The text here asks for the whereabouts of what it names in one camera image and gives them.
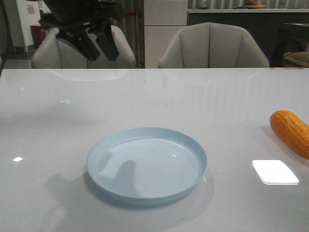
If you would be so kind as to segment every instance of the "floor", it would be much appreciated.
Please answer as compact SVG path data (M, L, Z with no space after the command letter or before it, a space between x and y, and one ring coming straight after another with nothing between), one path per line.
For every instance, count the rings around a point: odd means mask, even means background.
M10 53L4 69L31 69L31 58L34 52Z

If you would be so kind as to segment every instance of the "plate rim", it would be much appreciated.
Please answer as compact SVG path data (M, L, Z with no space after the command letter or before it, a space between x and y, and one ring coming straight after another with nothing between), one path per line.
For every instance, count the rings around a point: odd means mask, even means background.
M179 192L176 192L174 194L168 194L166 196L153 196L153 197L134 197L134 196L129 196L129 195L124 195L124 194L119 194L117 192L114 192L114 191L111 191L109 189L106 189L104 186L102 186L100 184L99 181L96 180L96 178L93 176L93 173L94 172L91 172L89 170L89 161L91 160L91 157L93 155L93 151L94 149L96 149L101 143L104 143L106 142L107 140L111 140L112 138L116 137L117 135L119 134L122 134L122 133L125 133L125 132L129 132L129 131L134 131L134 130L166 130L166 131L169 131L169 132L172 132L172 133L178 133L178 134L181 134L182 136L188 138L189 140L191 140L192 142L194 142L198 148L201 149L202 151L202 156L203 156L203 159L205 160L205 164L202 164L201 166L203 167L203 170L201 171L201 175L197 178L196 181L192 182L192 184L188 185L184 190L182 191L179 191ZM87 157L87 161L86 161L86 168L87 168L87 172L89 174L89 176L91 177L91 179L96 183L96 185L98 185L102 191L104 191L105 193L107 193L108 195L114 197L114 198L117 198L117 200L119 200L119 198L122 198L123 199L127 199L129 200L130 202L131 201L153 201L153 202L156 202L154 204L159 204L157 203L158 200L160 199L170 199L168 201L163 201L163 203L167 203L167 202L171 202L173 201L173 197L175 196L179 196L178 198L181 198L182 196L186 195L187 193L189 193L196 185L197 183L203 178L205 172L206 172L206 168L207 168L207 162L208 159L207 159L207 154L204 150L204 148L195 140L193 139L192 137L182 133L182 132L179 132L179 131L176 131L176 130L171 130L171 129L167 129L167 128L161 128L161 127L137 127L137 128L131 128L131 129L127 129L127 130L122 130L122 131L119 131L119 132L116 132L116 133L113 133L111 134L110 136L100 140L98 143L96 143L93 148L91 149L91 151L89 152L88 154L88 157Z

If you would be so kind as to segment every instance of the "red trash bin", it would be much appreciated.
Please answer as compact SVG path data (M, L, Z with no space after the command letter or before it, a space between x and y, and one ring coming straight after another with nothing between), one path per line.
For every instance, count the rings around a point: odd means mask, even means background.
M46 32L41 25L32 25L31 34L33 38L34 47L38 48L43 40L46 38Z

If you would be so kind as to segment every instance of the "table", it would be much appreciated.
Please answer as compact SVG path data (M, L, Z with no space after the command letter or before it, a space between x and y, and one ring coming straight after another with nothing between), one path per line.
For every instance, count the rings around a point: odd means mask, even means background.
M4 70L0 78L2 232L304 232L309 161L271 130L286 109L309 122L308 69ZM105 198L92 147L136 127L185 133L207 170L179 201ZM281 160L296 185L266 185L253 160Z

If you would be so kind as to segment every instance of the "robotic arm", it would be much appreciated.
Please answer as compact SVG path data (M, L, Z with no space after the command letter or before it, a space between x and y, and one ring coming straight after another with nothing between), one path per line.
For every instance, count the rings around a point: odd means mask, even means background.
M96 60L100 52L88 37L96 35L96 43L108 60L119 54L112 37L109 18L120 20L124 9L120 3L106 0L43 0L52 14L43 15L39 23L45 28L57 27L57 38L82 53L88 60Z

